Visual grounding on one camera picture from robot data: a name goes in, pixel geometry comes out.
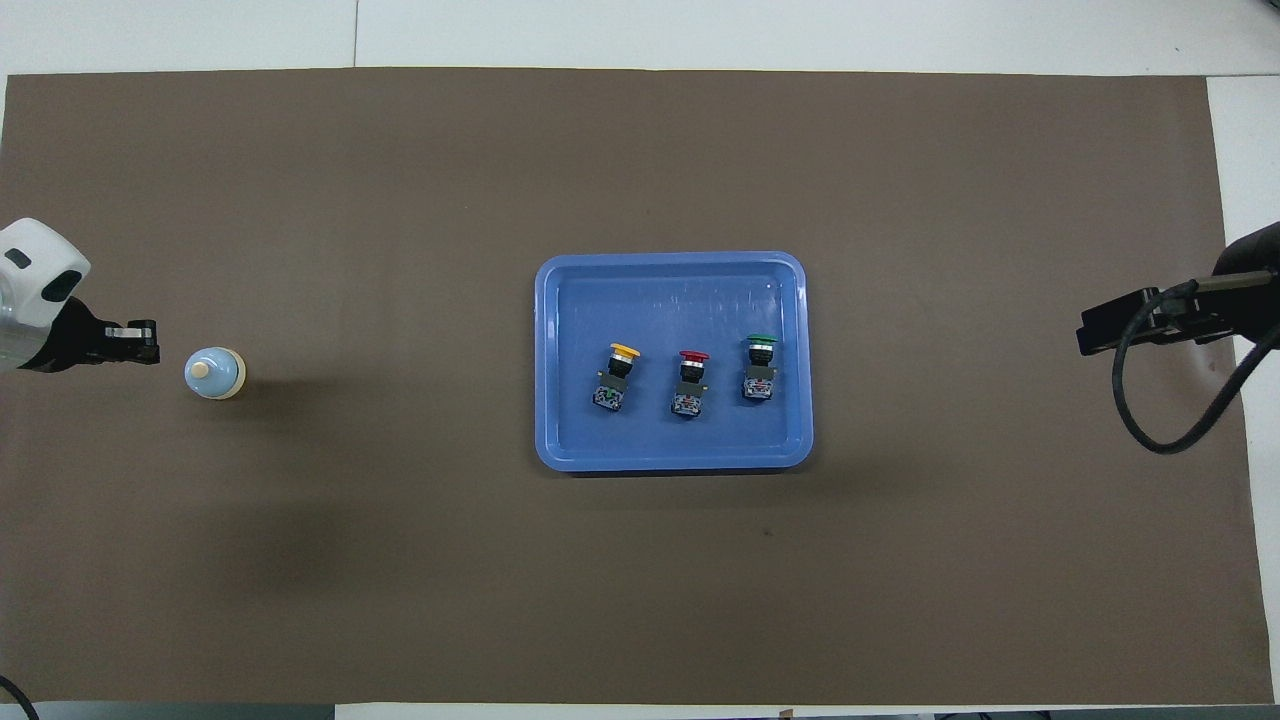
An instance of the brown mat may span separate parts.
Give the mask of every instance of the brown mat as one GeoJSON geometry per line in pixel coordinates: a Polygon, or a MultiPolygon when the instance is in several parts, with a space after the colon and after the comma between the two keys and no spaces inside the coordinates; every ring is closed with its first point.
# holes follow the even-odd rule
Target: brown mat
{"type": "MultiPolygon", "coordinates": [[[[1212,268],[1201,79],[18,77],[20,215],[165,352],[0,378],[0,666],[37,698],[1271,701],[1239,410],[1149,455],[1073,336],[1212,268]],[[809,274],[808,462],[538,461],[545,259],[765,249],[809,274]],[[206,345],[242,398],[184,387],[206,345]]],[[[1164,436],[1230,365],[1134,355],[1164,436]]]]}

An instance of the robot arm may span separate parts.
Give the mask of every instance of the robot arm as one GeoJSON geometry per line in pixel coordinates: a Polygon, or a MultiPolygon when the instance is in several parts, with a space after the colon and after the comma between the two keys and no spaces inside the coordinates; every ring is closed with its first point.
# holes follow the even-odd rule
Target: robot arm
{"type": "Polygon", "coordinates": [[[155,320],[100,320],[72,297],[90,263],[31,218],[0,231],[0,372],[160,361],[155,320]]]}
{"type": "Polygon", "coordinates": [[[1280,346],[1280,223],[1242,237],[1222,251],[1213,274],[1160,291],[1147,287],[1080,313],[1080,355],[1115,350],[1111,392],[1129,434],[1161,455],[1196,445],[1226,411],[1262,359],[1280,346]],[[1212,342],[1240,334],[1257,343],[1187,433],[1152,439],[1133,418],[1124,392],[1124,361],[1134,345],[1212,342]]]}

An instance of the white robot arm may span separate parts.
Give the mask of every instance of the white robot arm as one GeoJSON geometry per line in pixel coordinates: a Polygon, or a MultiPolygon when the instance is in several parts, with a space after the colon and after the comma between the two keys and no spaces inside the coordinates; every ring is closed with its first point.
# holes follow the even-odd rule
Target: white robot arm
{"type": "Polygon", "coordinates": [[[72,291],[90,263],[50,227],[23,218],[0,231],[0,372],[160,361],[154,320],[99,320],[72,291]]]}

